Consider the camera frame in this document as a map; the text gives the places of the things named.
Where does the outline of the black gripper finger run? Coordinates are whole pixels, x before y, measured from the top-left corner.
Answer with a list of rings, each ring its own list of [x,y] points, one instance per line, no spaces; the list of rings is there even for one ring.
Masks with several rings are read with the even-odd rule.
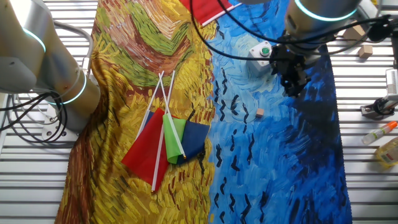
[[[283,75],[280,77],[280,84],[284,87],[285,96],[295,96],[295,88],[293,84]]]
[[[310,81],[310,77],[306,74],[302,75],[295,86],[295,95],[299,96],[306,84]]]

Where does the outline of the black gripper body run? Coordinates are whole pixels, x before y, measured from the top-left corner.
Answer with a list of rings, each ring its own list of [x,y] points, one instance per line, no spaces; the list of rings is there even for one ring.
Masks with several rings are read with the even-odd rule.
[[[272,75],[279,73],[286,80],[311,80],[305,71],[304,57],[293,53],[286,45],[273,46],[269,62]]]

